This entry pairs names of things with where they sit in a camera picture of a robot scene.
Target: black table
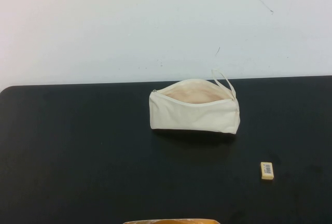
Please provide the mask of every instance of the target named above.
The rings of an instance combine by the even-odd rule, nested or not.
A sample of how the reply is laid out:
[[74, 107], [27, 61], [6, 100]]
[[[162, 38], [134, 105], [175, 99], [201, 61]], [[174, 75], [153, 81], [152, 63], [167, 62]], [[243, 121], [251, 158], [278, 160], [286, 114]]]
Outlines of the black table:
[[332, 76], [232, 80], [236, 136], [152, 131], [149, 93], [171, 83], [3, 91], [0, 223], [332, 223]]

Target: yellow object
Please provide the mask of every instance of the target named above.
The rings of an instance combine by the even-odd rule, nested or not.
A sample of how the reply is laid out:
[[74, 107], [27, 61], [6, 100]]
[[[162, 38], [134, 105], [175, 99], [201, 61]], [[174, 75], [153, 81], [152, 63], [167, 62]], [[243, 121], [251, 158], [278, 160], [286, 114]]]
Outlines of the yellow object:
[[174, 219], [174, 220], [140, 220], [124, 224], [220, 224], [215, 220], [206, 219]]
[[261, 178], [265, 180], [272, 180], [274, 178], [272, 163], [260, 163]]

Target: orange object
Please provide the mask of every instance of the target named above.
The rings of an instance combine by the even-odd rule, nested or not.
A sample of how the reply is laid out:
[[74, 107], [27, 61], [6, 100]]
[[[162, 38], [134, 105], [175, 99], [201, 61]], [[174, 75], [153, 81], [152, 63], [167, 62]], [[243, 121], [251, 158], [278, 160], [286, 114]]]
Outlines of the orange object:
[[173, 219], [173, 220], [139, 220], [124, 224], [220, 224], [215, 220], [207, 219]]

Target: cream fabric bag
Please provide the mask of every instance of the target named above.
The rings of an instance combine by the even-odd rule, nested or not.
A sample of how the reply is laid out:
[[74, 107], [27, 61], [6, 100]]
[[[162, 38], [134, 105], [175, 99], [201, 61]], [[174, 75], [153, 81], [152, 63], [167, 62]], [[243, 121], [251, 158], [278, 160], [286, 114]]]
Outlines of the cream fabric bag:
[[230, 90], [216, 80], [190, 79], [154, 90], [149, 97], [152, 129], [177, 129], [236, 134], [240, 124], [239, 103]]

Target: zipper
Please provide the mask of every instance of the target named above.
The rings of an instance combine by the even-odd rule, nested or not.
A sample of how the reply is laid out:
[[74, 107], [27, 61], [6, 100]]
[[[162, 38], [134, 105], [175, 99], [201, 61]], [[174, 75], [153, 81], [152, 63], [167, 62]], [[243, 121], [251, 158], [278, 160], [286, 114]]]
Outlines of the zipper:
[[219, 100], [219, 101], [213, 101], [213, 102], [207, 102], [207, 103], [187, 103], [187, 102], [183, 102], [183, 101], [179, 101], [179, 100], [176, 100], [176, 99], [173, 99], [167, 95], [164, 95], [162, 93], [158, 93], [157, 90], [153, 90], [152, 93], [156, 93], [156, 95], [158, 95], [159, 97], [161, 98], [164, 98], [164, 99], [167, 99], [169, 101], [173, 101], [175, 103], [178, 103], [178, 104], [181, 104], [181, 105], [185, 105], [185, 106], [193, 106], [193, 107], [196, 107], [196, 106], [207, 106], [207, 105], [215, 105], [215, 104], [218, 104], [218, 103], [221, 103], [221, 102], [230, 102], [230, 101], [234, 101], [233, 99], [224, 99], [224, 100]]

